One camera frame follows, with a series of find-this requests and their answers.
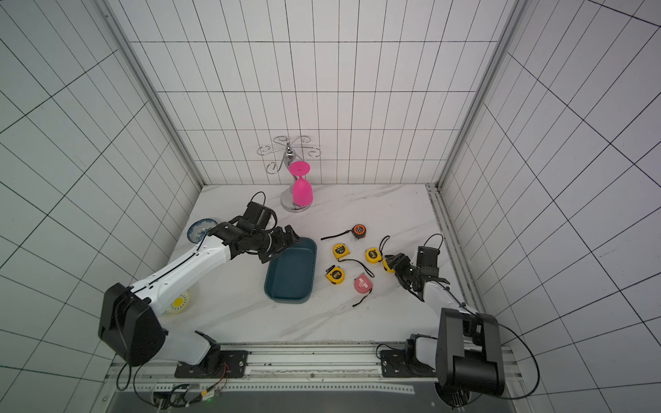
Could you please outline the black orange tape measure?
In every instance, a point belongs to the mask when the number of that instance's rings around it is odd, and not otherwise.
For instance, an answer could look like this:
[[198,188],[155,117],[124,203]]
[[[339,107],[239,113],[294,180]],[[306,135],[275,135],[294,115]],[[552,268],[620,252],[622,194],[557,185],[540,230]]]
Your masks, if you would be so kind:
[[321,240],[335,239],[336,237],[341,237],[345,234],[351,234],[355,239],[364,239],[367,235],[367,228],[365,225],[357,224],[351,227],[351,229],[348,229],[339,234],[322,237]]

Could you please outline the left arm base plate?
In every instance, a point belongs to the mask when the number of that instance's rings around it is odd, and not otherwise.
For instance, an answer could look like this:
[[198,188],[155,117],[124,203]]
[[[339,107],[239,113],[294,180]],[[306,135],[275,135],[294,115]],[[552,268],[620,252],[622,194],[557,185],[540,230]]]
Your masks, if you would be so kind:
[[179,363],[174,376],[177,379],[229,379],[244,377],[249,352],[245,350],[211,349],[197,365]]

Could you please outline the pink tape measure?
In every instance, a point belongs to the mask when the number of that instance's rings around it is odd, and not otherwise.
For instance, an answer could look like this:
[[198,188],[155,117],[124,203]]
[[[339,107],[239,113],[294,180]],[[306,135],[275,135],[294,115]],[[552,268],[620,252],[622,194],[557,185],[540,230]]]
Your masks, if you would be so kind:
[[357,307],[371,294],[374,285],[369,276],[361,274],[354,280],[354,288],[356,289],[356,292],[361,295],[361,299],[353,305],[353,307]]

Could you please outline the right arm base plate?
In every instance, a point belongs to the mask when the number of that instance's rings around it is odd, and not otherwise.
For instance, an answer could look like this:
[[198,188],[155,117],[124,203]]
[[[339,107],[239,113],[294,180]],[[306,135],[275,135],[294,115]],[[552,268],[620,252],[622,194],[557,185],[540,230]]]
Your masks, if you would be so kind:
[[379,349],[381,375],[389,379],[434,378],[433,368],[406,355],[403,349]]

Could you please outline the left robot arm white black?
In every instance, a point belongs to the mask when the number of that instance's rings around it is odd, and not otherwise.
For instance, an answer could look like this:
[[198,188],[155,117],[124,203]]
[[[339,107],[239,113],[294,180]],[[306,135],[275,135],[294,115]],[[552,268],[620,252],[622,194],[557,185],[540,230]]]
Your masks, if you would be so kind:
[[265,230],[240,217],[222,222],[158,272],[131,286],[110,287],[103,295],[98,337],[131,367],[153,359],[199,365],[215,342],[199,332],[165,330],[159,317],[196,282],[236,256],[250,254],[268,263],[299,240],[290,225]]

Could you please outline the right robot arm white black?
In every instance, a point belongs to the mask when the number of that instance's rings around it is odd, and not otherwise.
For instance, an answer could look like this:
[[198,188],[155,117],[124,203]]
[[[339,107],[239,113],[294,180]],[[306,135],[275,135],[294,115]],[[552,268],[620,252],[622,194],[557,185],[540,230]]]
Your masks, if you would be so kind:
[[413,334],[406,342],[404,360],[413,374],[434,373],[444,393],[477,392],[501,397],[505,390],[500,326],[496,318],[461,301],[449,280],[440,277],[437,254],[418,251],[418,261],[403,253],[384,262],[406,292],[429,306],[438,316],[433,336]]

